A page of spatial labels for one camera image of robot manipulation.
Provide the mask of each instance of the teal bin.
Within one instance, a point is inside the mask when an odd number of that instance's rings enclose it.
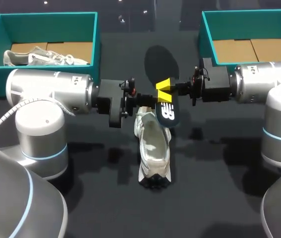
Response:
[[[256,63],[220,62],[213,41],[231,39],[281,39],[281,9],[202,12],[198,38],[200,57],[211,58],[215,66],[225,65],[230,72],[237,64]]]
[[[3,53],[13,43],[93,42],[90,65],[4,66]],[[16,68],[90,74],[99,81],[100,33],[97,12],[0,14],[0,97]]]

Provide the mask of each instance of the cardboard sheet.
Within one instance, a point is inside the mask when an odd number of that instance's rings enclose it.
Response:
[[[281,61],[281,39],[213,41],[219,63]]]
[[[250,40],[213,41],[219,63],[257,62]]]
[[[281,61],[281,39],[252,39],[259,62]]]
[[[36,46],[39,46],[42,49],[47,48],[47,42],[45,43],[24,43],[24,44],[12,44],[11,45],[11,51],[16,53],[29,53],[33,48]]]
[[[47,51],[54,51],[60,55],[72,55],[74,58],[82,59],[91,63],[93,42],[12,44],[11,51],[16,53],[28,53],[36,46],[39,46]]]

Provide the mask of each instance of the cable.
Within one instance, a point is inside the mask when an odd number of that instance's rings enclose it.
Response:
[[[62,109],[62,111],[65,114],[68,114],[68,115],[73,116],[73,117],[75,116],[74,113],[70,112],[62,103],[60,103],[56,99],[53,99],[53,98],[32,98],[32,99],[23,100],[20,103],[18,103],[15,106],[13,106],[7,113],[5,113],[5,115],[3,115],[0,118],[0,125],[3,124],[3,122],[5,120],[7,120],[11,115],[13,115],[21,107],[23,107],[23,106],[25,106],[25,105],[27,105],[29,103],[34,103],[34,102],[38,102],[38,101],[49,101],[49,102],[55,103],[55,104],[57,104]]]

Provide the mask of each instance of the white sneaker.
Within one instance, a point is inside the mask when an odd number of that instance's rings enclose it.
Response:
[[[5,51],[3,54],[3,65],[86,65],[88,62],[76,59],[72,55],[60,55],[53,51],[46,51],[36,46],[28,53],[15,53]]]
[[[169,129],[163,128],[148,107],[140,107],[134,125],[140,140],[139,182],[144,186],[165,187],[171,182]]]

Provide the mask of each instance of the new balance logo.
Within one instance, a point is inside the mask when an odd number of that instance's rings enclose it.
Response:
[[[169,120],[175,119],[174,105],[170,103],[161,103],[161,114],[164,118]]]

